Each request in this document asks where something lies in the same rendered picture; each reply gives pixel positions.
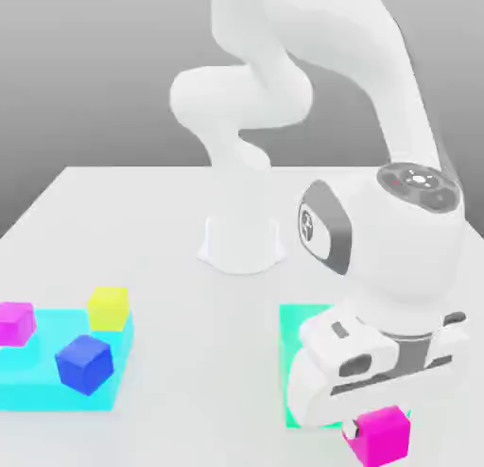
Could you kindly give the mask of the small yellow cube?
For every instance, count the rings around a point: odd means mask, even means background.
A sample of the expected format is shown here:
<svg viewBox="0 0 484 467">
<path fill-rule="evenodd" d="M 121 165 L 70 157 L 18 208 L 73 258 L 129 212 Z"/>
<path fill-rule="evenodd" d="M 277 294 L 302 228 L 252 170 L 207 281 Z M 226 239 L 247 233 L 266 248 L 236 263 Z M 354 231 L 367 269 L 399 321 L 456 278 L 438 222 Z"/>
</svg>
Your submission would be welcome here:
<svg viewBox="0 0 484 467">
<path fill-rule="evenodd" d="M 128 290 L 121 286 L 98 286 L 86 310 L 92 330 L 122 331 L 130 312 Z"/>
</svg>

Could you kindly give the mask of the small blue cube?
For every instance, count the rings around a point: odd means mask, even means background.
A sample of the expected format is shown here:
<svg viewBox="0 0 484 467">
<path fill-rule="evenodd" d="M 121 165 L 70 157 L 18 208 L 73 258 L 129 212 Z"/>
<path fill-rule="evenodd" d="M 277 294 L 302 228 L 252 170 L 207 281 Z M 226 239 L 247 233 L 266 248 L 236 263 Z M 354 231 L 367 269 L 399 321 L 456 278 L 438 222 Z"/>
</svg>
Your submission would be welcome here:
<svg viewBox="0 0 484 467">
<path fill-rule="evenodd" d="M 111 346 L 81 335 L 55 354 L 60 381 L 86 396 L 93 394 L 114 372 Z"/>
</svg>

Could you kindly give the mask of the large cyan box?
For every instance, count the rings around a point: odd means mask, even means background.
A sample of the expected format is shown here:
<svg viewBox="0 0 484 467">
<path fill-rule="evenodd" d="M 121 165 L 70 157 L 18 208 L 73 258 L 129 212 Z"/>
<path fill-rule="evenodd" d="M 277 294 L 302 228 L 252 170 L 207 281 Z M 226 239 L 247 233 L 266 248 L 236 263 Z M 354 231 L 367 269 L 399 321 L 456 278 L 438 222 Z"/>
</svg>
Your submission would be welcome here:
<svg viewBox="0 0 484 467">
<path fill-rule="evenodd" d="M 134 337 L 132 316 L 122 331 L 92 331 L 80 309 L 40 309 L 37 331 L 23 348 L 0 349 L 0 411 L 109 411 L 113 408 Z M 112 349 L 113 375 L 86 396 L 60 380 L 55 354 L 90 335 Z"/>
</svg>

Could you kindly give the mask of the small magenta cube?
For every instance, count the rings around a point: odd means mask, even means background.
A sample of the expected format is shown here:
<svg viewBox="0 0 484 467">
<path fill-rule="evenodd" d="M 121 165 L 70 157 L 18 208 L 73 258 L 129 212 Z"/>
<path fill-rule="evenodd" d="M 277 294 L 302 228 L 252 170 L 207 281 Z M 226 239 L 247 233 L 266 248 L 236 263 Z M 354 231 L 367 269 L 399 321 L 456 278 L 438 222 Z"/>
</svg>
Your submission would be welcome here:
<svg viewBox="0 0 484 467">
<path fill-rule="evenodd" d="M 0 347 L 25 347 L 36 330 L 32 303 L 0 303 Z"/>
<path fill-rule="evenodd" d="M 355 420 L 358 437 L 347 443 L 363 467 L 381 467 L 407 456 L 411 423 L 399 407 L 387 406 Z"/>
</svg>

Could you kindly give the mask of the large green box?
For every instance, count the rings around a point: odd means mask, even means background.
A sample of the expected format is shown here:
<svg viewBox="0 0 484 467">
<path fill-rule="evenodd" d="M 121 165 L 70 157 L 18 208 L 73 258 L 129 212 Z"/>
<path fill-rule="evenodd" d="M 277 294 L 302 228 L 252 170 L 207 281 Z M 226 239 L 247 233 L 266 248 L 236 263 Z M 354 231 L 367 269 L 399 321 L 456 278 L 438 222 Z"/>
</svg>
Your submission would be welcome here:
<svg viewBox="0 0 484 467">
<path fill-rule="evenodd" d="M 398 343 L 340 306 L 283 304 L 280 306 L 280 363 L 285 422 L 301 427 L 286 403 L 287 381 L 296 353 L 305 350 L 338 394 L 397 378 Z"/>
</svg>

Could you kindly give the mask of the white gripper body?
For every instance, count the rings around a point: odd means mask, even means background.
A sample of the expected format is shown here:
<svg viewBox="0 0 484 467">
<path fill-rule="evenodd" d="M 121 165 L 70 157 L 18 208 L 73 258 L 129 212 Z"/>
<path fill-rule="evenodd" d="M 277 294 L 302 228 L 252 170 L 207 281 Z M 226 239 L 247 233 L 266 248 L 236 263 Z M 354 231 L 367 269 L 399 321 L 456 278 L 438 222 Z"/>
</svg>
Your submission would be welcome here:
<svg viewBox="0 0 484 467">
<path fill-rule="evenodd" d="M 287 381 L 286 403 L 301 427 L 354 419 L 386 406 L 413 408 L 455 389 L 455 365 L 444 365 L 333 394 L 333 387 L 305 350 L 296 353 Z"/>
</svg>

